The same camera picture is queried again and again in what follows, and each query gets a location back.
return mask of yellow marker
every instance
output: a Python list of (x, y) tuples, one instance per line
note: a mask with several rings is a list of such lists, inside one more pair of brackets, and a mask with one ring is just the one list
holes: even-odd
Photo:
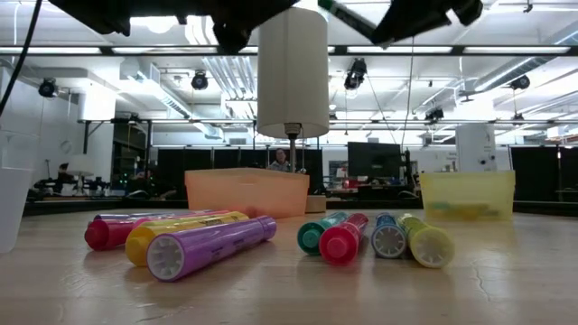
[(410, 214), (400, 217), (397, 223), (407, 233), (409, 248), (419, 264), (440, 268), (452, 261), (455, 247), (444, 230), (429, 226)]
[(198, 218), (145, 222), (133, 229), (128, 235), (125, 245), (126, 257), (136, 266), (146, 266), (146, 249), (158, 235), (245, 220), (249, 220), (249, 217), (240, 212), (229, 212), (222, 215)]

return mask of desk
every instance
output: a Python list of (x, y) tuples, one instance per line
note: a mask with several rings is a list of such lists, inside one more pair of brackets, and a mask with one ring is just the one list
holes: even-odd
[[(0, 256), (0, 323), (542, 325), (578, 318), (574, 218), (516, 215), (515, 229), (441, 224), (456, 242), (456, 258), (443, 270), (376, 259), (367, 240), (353, 265), (329, 266), (295, 243), (297, 228), (319, 216), (288, 218), (271, 242), (181, 282), (158, 283), (132, 267), (122, 248), (86, 247), (82, 233), (95, 214), (23, 220), (16, 249)], [(377, 212), (368, 214), (371, 230)]]

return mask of teal marker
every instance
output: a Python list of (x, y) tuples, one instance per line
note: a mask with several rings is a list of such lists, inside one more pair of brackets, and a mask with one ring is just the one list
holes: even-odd
[(297, 232), (297, 244), (305, 253), (319, 255), (319, 238), (322, 237), (322, 233), (333, 226), (339, 225), (349, 216), (349, 213), (335, 212), (319, 221), (307, 222)]

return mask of yellow plastic bin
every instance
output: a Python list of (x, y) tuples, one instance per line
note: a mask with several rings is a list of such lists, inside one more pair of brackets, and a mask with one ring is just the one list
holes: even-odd
[(305, 214), (309, 176), (255, 168), (187, 171), (185, 185), (189, 209), (288, 218)]
[(512, 219), (513, 171), (428, 172), (419, 179), (428, 221)]

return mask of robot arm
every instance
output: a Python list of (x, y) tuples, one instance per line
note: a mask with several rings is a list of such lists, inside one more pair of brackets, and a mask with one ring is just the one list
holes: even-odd
[[(188, 15), (210, 15), (221, 49), (235, 54), (247, 46), (251, 32), (261, 23), (290, 8), (299, 0), (50, 0), (53, 5), (98, 33), (130, 35), (130, 18), (176, 16), (186, 24)], [(329, 11), (372, 43), (387, 47), (393, 42), (450, 24), (445, 15), (453, 10), (469, 25), (481, 15), (480, 0), (392, 0), (378, 26), (334, 0), (319, 0)]]

